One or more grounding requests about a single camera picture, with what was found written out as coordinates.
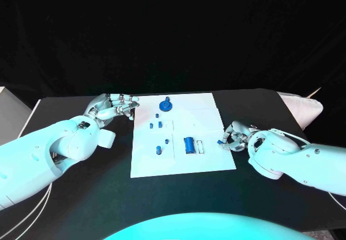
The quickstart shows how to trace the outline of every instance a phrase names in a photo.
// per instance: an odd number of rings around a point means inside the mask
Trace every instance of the cable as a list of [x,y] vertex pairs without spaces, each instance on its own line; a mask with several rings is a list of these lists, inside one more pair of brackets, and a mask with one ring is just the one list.
[[0,239],[3,239],[3,238],[6,237],[6,235],[19,227],[19,225],[25,222],[25,220],[26,220],[26,219],[30,217],[30,215],[35,213],[35,211],[36,211],[38,207],[41,206],[41,204],[42,204],[46,196],[49,196],[51,189],[52,189],[52,183],[49,184],[49,187],[48,187],[46,192],[45,192],[45,196],[43,196],[43,198],[41,199],[41,201],[39,201],[35,209],[30,211],[30,213],[28,214],[28,216],[26,216],[26,217],[23,218],[23,220],[17,223],[17,225],[7,231],[7,233],[6,233],[3,236],[0,236]]
[[338,200],[336,200],[335,196],[332,195],[332,193],[330,192],[327,192],[327,193],[329,193],[330,197],[333,198],[333,200],[336,201],[336,203],[340,205],[340,207],[346,210],[346,207],[338,202]]
[[39,211],[39,213],[38,213],[38,216],[36,216],[35,220],[32,221],[29,227],[26,228],[26,230],[23,231],[23,233],[19,235],[19,237],[16,238],[16,240],[19,240],[20,237],[25,235],[25,233],[28,232],[29,228],[30,228],[32,225],[35,224],[35,222],[36,222],[36,220],[38,220],[38,218],[39,218],[39,216],[41,216],[41,214],[42,214],[42,212],[43,212],[45,206],[46,206],[48,201],[49,201],[51,191],[52,191],[52,183],[51,183],[51,185],[49,185],[49,193],[48,193],[48,196],[46,196],[46,200],[45,200],[43,207],[42,207],[42,209],[41,209],[41,211]]

